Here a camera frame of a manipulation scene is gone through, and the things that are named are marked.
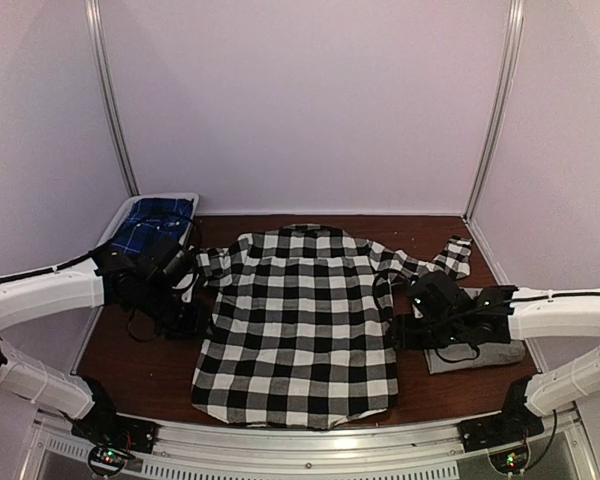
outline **metal pole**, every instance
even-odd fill
[[[509,23],[507,25],[507,34],[505,37],[504,52],[502,55],[502,65],[500,67],[500,78],[498,79],[498,88],[496,90],[496,98],[493,103],[493,111],[491,112],[491,120],[489,129],[487,130],[487,138],[485,139],[480,158],[478,173],[471,190],[467,209],[465,210],[464,219],[467,223],[471,223],[475,215],[480,196],[484,189],[489,167],[495,153],[498,135],[502,128],[504,120],[504,111],[511,91],[513,74],[518,62],[518,52],[520,51],[520,40],[522,38],[522,26],[524,22],[524,0],[511,0],[509,9]]]
[[[138,183],[136,181],[131,161],[129,160],[129,152],[127,144],[124,140],[122,125],[120,124],[120,114],[113,91],[113,82],[111,81],[111,71],[109,70],[109,62],[107,60],[107,51],[105,49],[104,33],[102,31],[102,21],[100,19],[100,0],[85,0],[87,7],[87,24],[91,41],[93,43],[93,52],[95,56],[96,69],[98,72],[98,80],[100,83],[100,91],[104,101],[104,109],[107,115],[107,123],[113,146],[118,157],[122,178],[129,196],[140,194]]]

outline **blue plaid fabric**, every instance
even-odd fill
[[[112,244],[133,258],[165,236],[177,242],[191,223],[192,214],[191,200],[143,198],[133,204]]]

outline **checkered shirt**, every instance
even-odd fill
[[[191,223],[193,202],[182,198],[143,198],[131,207],[129,215],[113,237],[113,246],[131,258],[151,247],[162,237],[176,242]]]
[[[469,254],[453,237],[423,262],[319,225],[203,250],[200,273],[219,293],[193,405],[230,424],[313,429],[386,410],[398,393],[391,284],[435,269],[466,276]]]

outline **white wall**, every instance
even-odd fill
[[[600,0],[527,2],[515,83],[476,221],[512,282],[600,286]],[[552,367],[595,343],[541,346]],[[579,406],[600,462],[600,395]]]
[[[103,2],[143,193],[203,213],[460,213],[509,2]]]
[[[125,198],[82,2],[0,1],[0,275],[93,247]],[[7,331],[65,368],[87,312]],[[34,409],[0,392],[0,479],[13,478]]]

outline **wooden table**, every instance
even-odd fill
[[[402,249],[423,260],[432,259],[451,235],[469,237],[455,217],[389,216],[240,216],[202,217],[202,245],[224,247],[238,235],[276,229],[294,223],[321,223],[340,227],[349,234],[369,238],[386,247]],[[481,252],[474,248],[471,275],[465,287],[485,287],[495,280]],[[406,308],[398,292],[396,312]],[[200,341],[167,342],[158,339],[136,343],[125,331],[128,314],[118,307],[105,308],[89,341],[78,374],[99,380],[121,413],[161,420],[222,425],[191,406],[193,371]],[[137,327],[150,321],[138,315]],[[519,364],[429,375],[422,352],[400,352],[400,396],[395,408],[348,425],[399,425],[463,417],[499,410],[511,381],[533,375],[530,355]]]

